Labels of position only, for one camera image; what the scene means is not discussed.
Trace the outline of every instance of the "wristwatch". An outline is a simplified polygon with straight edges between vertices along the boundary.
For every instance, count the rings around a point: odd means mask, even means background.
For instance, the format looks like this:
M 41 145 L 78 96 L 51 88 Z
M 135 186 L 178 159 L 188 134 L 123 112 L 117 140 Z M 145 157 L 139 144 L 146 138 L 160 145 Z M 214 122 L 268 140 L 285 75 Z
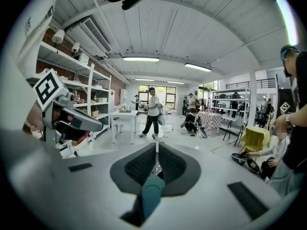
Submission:
M 290 122 L 289 116 L 290 116 L 290 114 L 288 114 L 288 115 L 286 116 L 286 122 L 287 122 L 288 126 L 292 127 L 293 124 Z

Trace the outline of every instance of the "checkered tablecloth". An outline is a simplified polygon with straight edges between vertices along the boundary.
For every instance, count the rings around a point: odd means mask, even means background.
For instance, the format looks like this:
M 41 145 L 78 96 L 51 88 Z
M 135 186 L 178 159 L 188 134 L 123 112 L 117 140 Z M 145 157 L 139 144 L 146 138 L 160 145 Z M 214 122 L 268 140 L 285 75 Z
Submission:
M 221 114 L 198 112 L 198 116 L 201 118 L 201 124 L 207 126 L 208 129 L 219 128 L 221 126 Z

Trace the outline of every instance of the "fluorescent light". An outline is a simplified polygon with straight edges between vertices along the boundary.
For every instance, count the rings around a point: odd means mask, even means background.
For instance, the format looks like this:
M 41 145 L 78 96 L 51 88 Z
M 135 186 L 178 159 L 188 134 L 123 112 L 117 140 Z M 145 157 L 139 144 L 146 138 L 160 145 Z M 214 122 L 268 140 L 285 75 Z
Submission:
M 167 82 L 170 82 L 170 83 L 178 83 L 178 84 L 184 84 L 183 82 L 174 82 L 174 81 L 167 81 Z
M 122 59 L 127 61 L 159 61 L 157 57 L 123 57 Z
M 276 0 L 276 1 L 283 15 L 283 21 L 286 24 L 289 44 L 297 45 L 298 43 L 297 31 L 290 5 L 287 0 Z
M 198 65 L 193 65 L 193 64 L 189 64 L 189 63 L 186 63 L 184 66 L 185 67 L 191 67 L 191 68 L 198 69 L 198 70 L 202 70 L 202 71 L 212 71 L 210 68 L 202 67 L 202 66 L 198 66 Z
M 154 81 L 153 79 L 135 79 L 135 80 L 142 80 L 142 81 Z

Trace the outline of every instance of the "tablecloth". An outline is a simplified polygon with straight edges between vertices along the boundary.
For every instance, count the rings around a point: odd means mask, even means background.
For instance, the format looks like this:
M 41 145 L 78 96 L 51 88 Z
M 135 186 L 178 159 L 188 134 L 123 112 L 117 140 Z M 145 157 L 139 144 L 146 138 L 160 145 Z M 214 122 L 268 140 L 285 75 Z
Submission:
M 202 125 L 206 125 L 208 129 L 219 128 L 221 126 L 222 115 L 216 113 L 198 112 Z
M 245 141 L 248 149 L 260 151 L 270 143 L 270 132 L 264 128 L 247 126 L 240 141 Z

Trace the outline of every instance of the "cardboard box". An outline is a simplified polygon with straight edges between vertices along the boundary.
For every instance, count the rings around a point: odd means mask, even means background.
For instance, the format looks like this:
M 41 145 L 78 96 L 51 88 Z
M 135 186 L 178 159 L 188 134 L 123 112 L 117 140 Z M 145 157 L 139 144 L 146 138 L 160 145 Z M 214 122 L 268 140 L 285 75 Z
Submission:
M 98 117 L 98 114 L 99 114 L 98 111 L 91 112 L 92 117 Z

